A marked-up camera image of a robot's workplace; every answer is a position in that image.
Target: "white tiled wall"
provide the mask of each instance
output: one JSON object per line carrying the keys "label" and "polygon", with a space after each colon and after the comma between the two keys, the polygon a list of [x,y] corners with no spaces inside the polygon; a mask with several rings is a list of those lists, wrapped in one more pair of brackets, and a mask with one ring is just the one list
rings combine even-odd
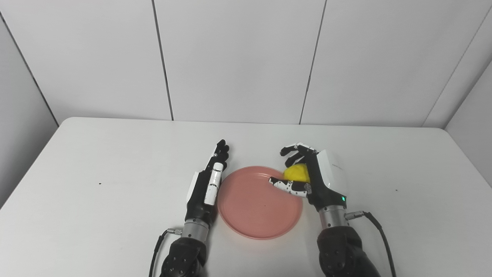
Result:
{"label": "white tiled wall", "polygon": [[150,0],[0,0],[59,123],[170,119]]}
{"label": "white tiled wall", "polygon": [[446,131],[492,185],[492,64],[466,97]]}
{"label": "white tiled wall", "polygon": [[492,0],[0,0],[57,120],[444,127],[492,57]]}
{"label": "white tiled wall", "polygon": [[[491,5],[328,0],[302,123],[422,126]],[[476,55],[492,53],[483,50]],[[444,113],[434,127],[444,127]]]}
{"label": "white tiled wall", "polygon": [[14,41],[0,21],[0,208],[56,128]]}
{"label": "white tiled wall", "polygon": [[176,120],[299,123],[324,0],[156,0]]}

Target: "yellow sponge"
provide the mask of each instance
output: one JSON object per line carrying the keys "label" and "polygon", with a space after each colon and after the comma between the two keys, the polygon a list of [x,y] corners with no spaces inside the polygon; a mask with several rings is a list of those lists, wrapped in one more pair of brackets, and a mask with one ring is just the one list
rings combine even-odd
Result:
{"label": "yellow sponge", "polygon": [[283,178],[292,181],[309,183],[309,174],[306,164],[296,164],[283,172]]}

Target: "robotic hand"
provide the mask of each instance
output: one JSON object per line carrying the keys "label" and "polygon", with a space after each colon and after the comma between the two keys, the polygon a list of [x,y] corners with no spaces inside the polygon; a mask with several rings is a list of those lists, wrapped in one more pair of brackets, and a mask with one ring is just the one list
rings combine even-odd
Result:
{"label": "robotic hand", "polygon": [[[169,255],[162,264],[161,277],[199,276],[201,268],[205,265],[207,261],[205,241],[217,215],[215,198],[222,171],[227,167],[228,151],[229,146],[225,140],[219,141],[205,169],[193,176],[192,187],[190,187],[192,193],[186,205],[183,230],[181,232],[181,230],[168,229],[178,235],[181,233],[181,237],[171,244]],[[157,245],[154,253],[158,251],[160,243],[158,242]],[[153,264],[151,264],[150,275],[153,273]]]}
{"label": "robotic hand", "polygon": [[296,153],[285,161],[285,166],[305,164],[309,182],[270,177],[270,183],[290,194],[306,197],[318,211],[323,227],[317,240],[323,273],[330,277],[380,277],[362,250],[361,238],[348,223],[348,219],[366,214],[346,213],[343,168],[331,153],[318,152],[302,143],[284,147],[280,155],[286,156],[293,151]]}

